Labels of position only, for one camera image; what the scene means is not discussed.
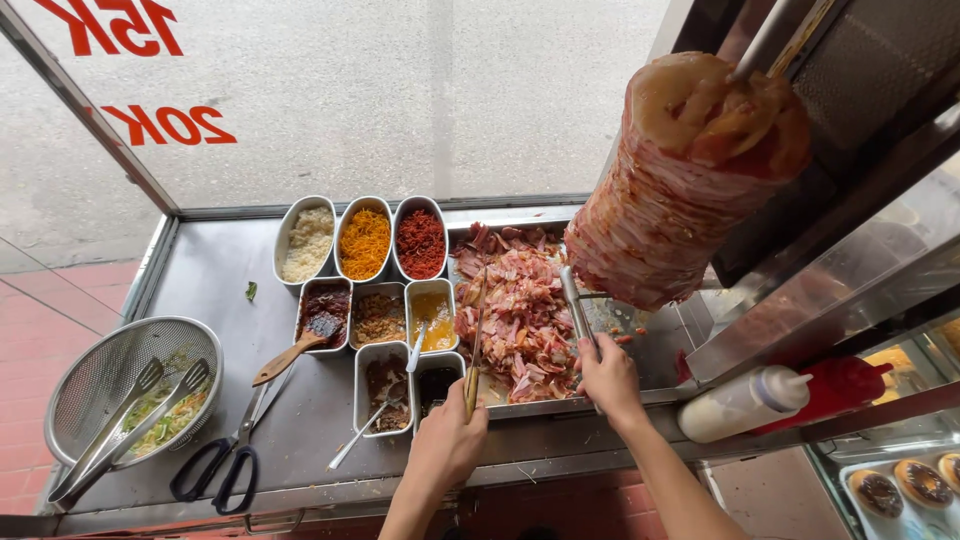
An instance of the stainless steel counter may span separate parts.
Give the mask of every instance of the stainless steel counter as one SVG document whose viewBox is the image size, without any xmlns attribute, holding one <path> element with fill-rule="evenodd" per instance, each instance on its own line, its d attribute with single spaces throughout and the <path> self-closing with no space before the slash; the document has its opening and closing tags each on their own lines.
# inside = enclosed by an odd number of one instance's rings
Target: stainless steel counter
<svg viewBox="0 0 960 540">
<path fill-rule="evenodd" d="M 446 219 L 452 227 L 476 219 L 495 221 L 541 212 L 570 217 L 576 208 L 453 210 L 446 213 Z M 199 523 L 224 523 L 225 518 L 216 516 L 208 500 L 175 503 L 168 483 L 194 449 L 236 429 L 252 394 L 254 372 L 291 344 L 297 299 L 276 281 L 271 266 L 278 224 L 278 218 L 261 218 L 186 222 L 176 228 L 145 314 L 194 317 L 216 332 L 226 357 L 220 407 L 182 450 L 105 475 L 63 517 L 58 535 L 117 528 L 168 530 L 162 526 L 187 521 L 194 524 L 192 528 L 214 527 Z M 258 284 L 252 302 L 244 297 L 247 282 Z M 672 381 L 675 354 L 679 348 L 692 350 L 690 335 L 696 331 L 684 324 L 674 308 L 651 317 L 647 328 L 650 333 L 636 354 L 641 370 L 650 374 L 649 380 Z M 251 513 L 323 509 L 331 504 L 338 509 L 328 508 L 321 517 L 382 511 L 403 472 L 411 435 L 362 440 L 339 469 L 326 470 L 337 448 L 352 435 L 352 359 L 301 356 L 294 369 L 283 394 L 252 435 L 261 471 Z M 645 392 L 648 403 L 673 401 L 673 396 L 672 389 Z M 469 484 L 529 481 L 527 475 L 549 479 L 632 466 L 623 442 L 606 420 L 597 417 L 591 407 L 573 405 L 567 408 L 572 412 L 492 422 L 482 467 Z M 694 445 L 684 441 L 670 405 L 652 409 L 651 415 L 687 459 L 717 453 L 748 454 L 763 448 L 760 444 L 769 449 L 771 444 L 799 442 L 780 436 L 776 441 L 752 440 L 746 446 L 735 439 L 723 446 Z M 221 468 L 211 486 L 219 485 L 226 469 Z M 246 483 L 241 479 L 238 485 Z M 375 505 L 376 511 L 362 504 L 351 510 L 351 503 L 370 500 L 381 501 Z"/>
</svg>

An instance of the hand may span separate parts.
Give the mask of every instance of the hand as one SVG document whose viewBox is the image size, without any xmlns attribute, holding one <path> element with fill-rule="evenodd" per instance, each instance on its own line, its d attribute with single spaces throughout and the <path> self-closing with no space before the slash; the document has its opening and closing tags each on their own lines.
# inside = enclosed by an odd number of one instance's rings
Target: hand
<svg viewBox="0 0 960 540">
<path fill-rule="evenodd" d="M 480 405 L 466 424 L 464 380 L 450 384 L 446 402 L 420 421 L 403 477 L 440 495 L 466 481 L 476 469 L 487 440 L 490 414 Z"/>
<path fill-rule="evenodd" d="M 577 342 L 580 357 L 573 365 L 583 375 L 577 385 L 577 394 L 595 401 L 610 420 L 615 430 L 634 420 L 646 420 L 640 401 L 640 382 L 634 361 L 605 333 L 596 333 L 603 361 L 597 361 L 597 352 L 586 337 Z"/>
</svg>

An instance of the red tile floor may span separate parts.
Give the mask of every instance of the red tile floor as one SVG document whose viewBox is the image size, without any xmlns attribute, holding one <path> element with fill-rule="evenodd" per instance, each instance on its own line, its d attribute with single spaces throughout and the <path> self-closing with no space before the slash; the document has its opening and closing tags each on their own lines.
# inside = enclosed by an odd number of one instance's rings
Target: red tile floor
<svg viewBox="0 0 960 540">
<path fill-rule="evenodd" d="M 138 266 L 0 275 L 0 514 L 33 513 L 53 462 L 43 442 L 47 402 L 63 371 L 113 330 Z"/>
<path fill-rule="evenodd" d="M 0 275 L 13 285 L 0 282 L 0 514 L 33 513 L 53 462 L 43 441 L 50 394 L 98 334 L 113 330 L 138 264 L 58 269 L 61 277 Z M 551 527 L 561 538 L 666 538 L 636 471 L 468 493 L 459 512 L 467 538 L 515 538 L 532 526 Z M 376 538 L 382 523 L 378 517 L 303 524 L 279 538 Z M 452 524 L 452 511 L 439 512 L 427 537 L 439 538 Z"/>
</svg>

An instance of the white squeeze bottle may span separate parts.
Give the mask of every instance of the white squeeze bottle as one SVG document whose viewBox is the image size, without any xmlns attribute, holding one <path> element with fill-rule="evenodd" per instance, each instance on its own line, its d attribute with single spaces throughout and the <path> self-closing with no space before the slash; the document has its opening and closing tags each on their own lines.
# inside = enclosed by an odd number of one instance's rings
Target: white squeeze bottle
<svg viewBox="0 0 960 540">
<path fill-rule="evenodd" d="M 697 443 L 759 428 L 804 408 L 811 379 L 783 366 L 759 367 L 684 405 L 677 421 L 684 435 Z"/>
</svg>

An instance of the rice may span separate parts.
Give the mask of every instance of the rice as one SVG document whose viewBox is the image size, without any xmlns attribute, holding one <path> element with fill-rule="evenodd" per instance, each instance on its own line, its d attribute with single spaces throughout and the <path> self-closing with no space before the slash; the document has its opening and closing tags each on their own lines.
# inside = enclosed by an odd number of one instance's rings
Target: rice
<svg viewBox="0 0 960 540">
<path fill-rule="evenodd" d="M 290 249 L 280 273 L 285 282 L 305 282 L 324 265 L 333 245 L 333 212 L 327 207 L 297 214 L 297 225 L 290 231 Z"/>
</svg>

